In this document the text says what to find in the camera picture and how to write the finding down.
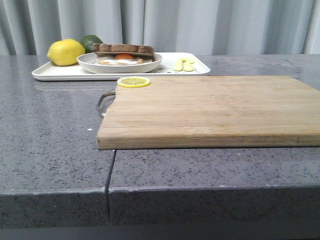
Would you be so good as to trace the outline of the wooden cutting board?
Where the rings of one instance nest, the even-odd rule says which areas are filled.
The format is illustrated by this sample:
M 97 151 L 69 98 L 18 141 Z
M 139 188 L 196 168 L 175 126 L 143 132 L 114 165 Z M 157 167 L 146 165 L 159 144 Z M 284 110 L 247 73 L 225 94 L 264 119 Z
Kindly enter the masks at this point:
M 101 150 L 317 147 L 320 92 L 290 76 L 152 77 L 117 86 Z

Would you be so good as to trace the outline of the white round plate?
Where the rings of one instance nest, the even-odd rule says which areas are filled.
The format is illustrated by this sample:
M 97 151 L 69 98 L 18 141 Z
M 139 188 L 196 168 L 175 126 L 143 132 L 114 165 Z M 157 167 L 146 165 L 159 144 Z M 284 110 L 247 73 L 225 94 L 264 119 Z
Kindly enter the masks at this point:
M 152 62 L 137 65 L 102 65 L 96 64 L 95 53 L 83 54 L 77 58 L 79 65 L 86 71 L 94 74 L 133 74 L 147 73 L 156 69 L 162 62 L 162 56 L 155 53 Z

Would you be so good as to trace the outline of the green lime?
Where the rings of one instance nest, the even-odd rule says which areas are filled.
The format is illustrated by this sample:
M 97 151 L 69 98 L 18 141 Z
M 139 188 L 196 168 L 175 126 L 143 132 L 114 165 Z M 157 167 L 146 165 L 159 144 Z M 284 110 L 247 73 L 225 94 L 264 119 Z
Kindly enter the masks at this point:
M 80 41 L 80 44 L 84 47 L 86 54 L 93 52 L 94 43 L 103 43 L 103 41 L 93 34 L 84 36 Z

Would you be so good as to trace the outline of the yellow plastic fork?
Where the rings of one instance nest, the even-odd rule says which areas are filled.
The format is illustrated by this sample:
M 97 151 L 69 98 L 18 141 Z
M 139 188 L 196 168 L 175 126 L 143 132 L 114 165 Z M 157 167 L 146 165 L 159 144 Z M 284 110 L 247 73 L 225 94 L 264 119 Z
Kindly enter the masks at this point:
M 173 70 L 176 72 L 180 72 L 184 70 L 184 62 L 186 61 L 185 58 L 178 58 L 175 62 L 175 65 L 173 67 Z

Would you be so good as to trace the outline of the yellow lemon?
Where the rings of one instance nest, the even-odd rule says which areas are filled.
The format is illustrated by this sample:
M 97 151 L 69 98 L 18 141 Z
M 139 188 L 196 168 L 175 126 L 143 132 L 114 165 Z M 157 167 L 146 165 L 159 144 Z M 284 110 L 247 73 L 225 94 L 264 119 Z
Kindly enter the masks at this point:
M 58 66 L 70 66 L 78 62 L 77 58 L 85 54 L 85 48 L 74 39 L 54 42 L 48 50 L 47 57 Z

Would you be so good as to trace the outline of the yellow plastic knife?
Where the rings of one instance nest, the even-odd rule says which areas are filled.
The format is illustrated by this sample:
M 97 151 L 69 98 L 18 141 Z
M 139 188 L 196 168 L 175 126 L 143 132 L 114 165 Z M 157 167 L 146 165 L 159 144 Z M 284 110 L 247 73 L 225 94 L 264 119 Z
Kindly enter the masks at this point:
M 192 59 L 184 58 L 182 60 L 182 69 L 183 69 L 183 71 L 185 71 L 185 72 L 193 72 L 194 71 L 193 63 L 194 63 L 194 61 Z

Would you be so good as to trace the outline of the grey curtain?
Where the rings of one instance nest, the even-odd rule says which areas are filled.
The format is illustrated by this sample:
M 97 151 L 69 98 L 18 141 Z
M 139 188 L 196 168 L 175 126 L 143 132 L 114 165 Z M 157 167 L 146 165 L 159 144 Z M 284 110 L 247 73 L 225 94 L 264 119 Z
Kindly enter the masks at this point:
M 3 0 L 0 53 L 45 55 L 96 35 L 197 55 L 318 54 L 317 0 Z

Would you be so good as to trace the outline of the white bread slice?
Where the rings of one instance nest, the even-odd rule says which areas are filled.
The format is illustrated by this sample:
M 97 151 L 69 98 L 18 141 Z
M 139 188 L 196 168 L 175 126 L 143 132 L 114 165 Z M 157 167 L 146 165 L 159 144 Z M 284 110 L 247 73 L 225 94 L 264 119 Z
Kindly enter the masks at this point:
M 155 52 L 154 48 L 148 45 L 94 43 L 92 47 L 94 52 L 138 54 L 153 54 Z

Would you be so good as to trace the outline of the lemon slice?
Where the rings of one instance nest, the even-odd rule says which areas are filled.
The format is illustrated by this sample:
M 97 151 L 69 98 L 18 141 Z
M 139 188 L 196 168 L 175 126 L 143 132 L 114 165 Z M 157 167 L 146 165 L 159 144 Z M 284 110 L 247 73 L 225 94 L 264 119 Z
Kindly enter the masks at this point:
M 117 84 L 124 88 L 142 88 L 149 86 L 151 84 L 151 80 L 142 76 L 128 76 L 118 79 Z

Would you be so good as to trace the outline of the white bear tray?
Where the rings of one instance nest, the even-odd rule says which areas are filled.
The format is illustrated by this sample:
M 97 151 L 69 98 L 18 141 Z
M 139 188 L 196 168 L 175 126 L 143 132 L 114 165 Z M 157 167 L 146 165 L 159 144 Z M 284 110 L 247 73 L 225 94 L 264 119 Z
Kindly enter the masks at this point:
M 188 52 L 160 52 L 162 61 L 158 67 L 146 73 L 91 73 L 85 70 L 79 64 L 70 66 L 58 66 L 51 61 L 38 67 L 32 72 L 35 79 L 40 81 L 109 81 L 117 80 L 128 76 L 207 76 L 210 73 L 210 68 L 206 66 L 192 53 Z M 193 71 L 174 71 L 173 67 L 178 58 L 188 58 L 193 60 Z

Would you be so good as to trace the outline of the fried egg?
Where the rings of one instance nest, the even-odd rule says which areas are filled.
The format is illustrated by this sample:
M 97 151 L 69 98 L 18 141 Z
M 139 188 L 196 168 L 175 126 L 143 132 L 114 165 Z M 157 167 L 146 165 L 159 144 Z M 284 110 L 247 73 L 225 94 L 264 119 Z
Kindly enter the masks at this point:
M 134 57 L 128 53 L 119 53 L 116 55 L 98 56 L 95 63 L 107 66 L 124 66 L 124 65 L 139 65 L 144 60 L 140 57 Z

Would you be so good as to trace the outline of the bottom bread slice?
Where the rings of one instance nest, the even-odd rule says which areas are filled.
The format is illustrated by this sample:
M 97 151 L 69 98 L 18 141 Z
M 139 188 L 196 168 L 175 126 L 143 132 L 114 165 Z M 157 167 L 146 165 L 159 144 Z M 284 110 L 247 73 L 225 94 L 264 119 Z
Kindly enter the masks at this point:
M 117 54 L 130 54 L 133 55 L 134 57 L 139 57 L 143 59 L 143 63 L 149 63 L 154 60 L 154 54 L 145 54 L 145 53 L 134 53 L 134 52 L 103 52 L 103 51 L 95 51 L 94 52 L 97 57 L 102 57 L 105 55 L 117 55 Z

